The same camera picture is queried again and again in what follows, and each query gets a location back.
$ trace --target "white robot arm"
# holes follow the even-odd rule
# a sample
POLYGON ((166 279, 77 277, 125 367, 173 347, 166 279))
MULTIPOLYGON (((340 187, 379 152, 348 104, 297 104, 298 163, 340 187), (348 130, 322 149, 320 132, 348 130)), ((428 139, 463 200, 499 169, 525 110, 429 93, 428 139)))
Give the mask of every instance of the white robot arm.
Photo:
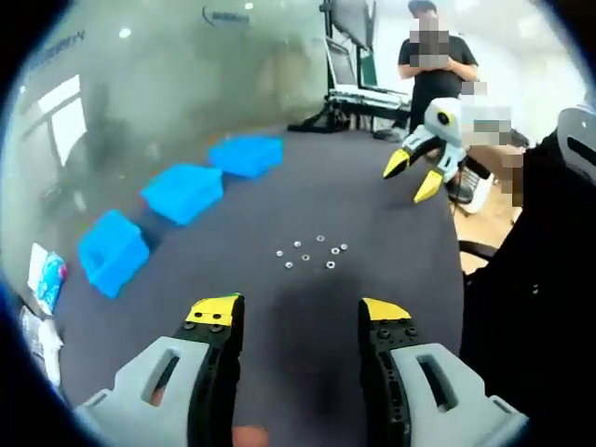
POLYGON ((444 182, 457 172, 458 164, 466 157, 462 145, 462 102, 457 98, 437 98, 425 112, 425 122, 409 135, 387 163, 383 177, 390 179, 418 158, 434 149, 441 149, 442 157, 424 179, 414 197, 414 203, 434 196, 444 182))

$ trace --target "desk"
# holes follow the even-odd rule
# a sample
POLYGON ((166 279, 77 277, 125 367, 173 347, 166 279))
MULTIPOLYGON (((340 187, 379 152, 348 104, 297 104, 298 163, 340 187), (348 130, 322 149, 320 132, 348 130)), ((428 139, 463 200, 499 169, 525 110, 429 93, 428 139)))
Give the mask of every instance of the desk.
POLYGON ((410 104, 397 101, 387 102, 366 96, 359 97, 356 91, 352 93, 334 92, 330 94, 327 101, 333 109, 341 110, 346 115, 355 115, 357 118, 356 129, 360 129, 361 116, 370 116, 371 132, 374 132, 376 117, 401 122, 404 127, 407 127, 406 123, 411 112, 410 104))
POLYGON ((164 223, 161 243, 116 301, 72 266, 56 308, 72 404, 111 387, 115 371, 174 333, 195 301, 233 291, 246 296, 236 422, 267 427, 272 445, 363 444, 359 298, 403 305, 427 340, 457 351, 463 283, 447 196, 441 189, 411 204, 425 163, 385 182, 389 143, 364 132, 285 137, 283 166, 229 182, 223 200, 185 228, 164 223), (341 243, 348 250, 325 269, 341 243))

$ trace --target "blue container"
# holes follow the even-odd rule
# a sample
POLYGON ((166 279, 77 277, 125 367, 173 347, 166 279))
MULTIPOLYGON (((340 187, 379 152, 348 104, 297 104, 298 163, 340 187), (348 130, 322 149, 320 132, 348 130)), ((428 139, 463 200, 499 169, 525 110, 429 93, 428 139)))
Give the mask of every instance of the blue container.
POLYGON ((242 136, 220 142, 209 152, 209 162, 223 172, 258 177, 283 160, 279 137, 242 136))
POLYGON ((195 165, 174 165, 141 191, 149 208, 178 225, 189 224, 222 198, 222 172, 195 165))
POLYGON ((111 210, 83 235, 78 255, 88 281, 115 299, 120 288, 149 259, 141 229, 118 210, 111 210))

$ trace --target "floor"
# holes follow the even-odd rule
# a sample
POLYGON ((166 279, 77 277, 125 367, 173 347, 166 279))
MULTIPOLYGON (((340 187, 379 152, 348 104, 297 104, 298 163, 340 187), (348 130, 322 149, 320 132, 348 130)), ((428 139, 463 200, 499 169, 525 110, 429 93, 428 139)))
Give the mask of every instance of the floor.
MULTIPOLYGON (((466 216, 460 209, 455 210, 457 236, 460 240, 472 240, 499 247, 511 230, 513 215, 510 195, 503 193, 498 184, 494 185, 486 204, 477 214, 466 216)), ((460 258, 467 273, 486 265, 483 260, 467 253, 461 253, 460 258)))

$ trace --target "computer monitor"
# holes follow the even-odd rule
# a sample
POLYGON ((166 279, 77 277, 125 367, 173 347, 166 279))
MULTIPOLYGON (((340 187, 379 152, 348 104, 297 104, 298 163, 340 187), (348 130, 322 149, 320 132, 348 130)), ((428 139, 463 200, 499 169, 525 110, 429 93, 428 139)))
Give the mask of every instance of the computer monitor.
POLYGON ((327 58, 335 87, 356 86, 358 84, 354 76, 349 51, 347 48, 333 42, 329 37, 327 37, 327 58))
POLYGON ((333 0, 332 23, 354 45, 373 50, 373 23, 367 0, 333 0))

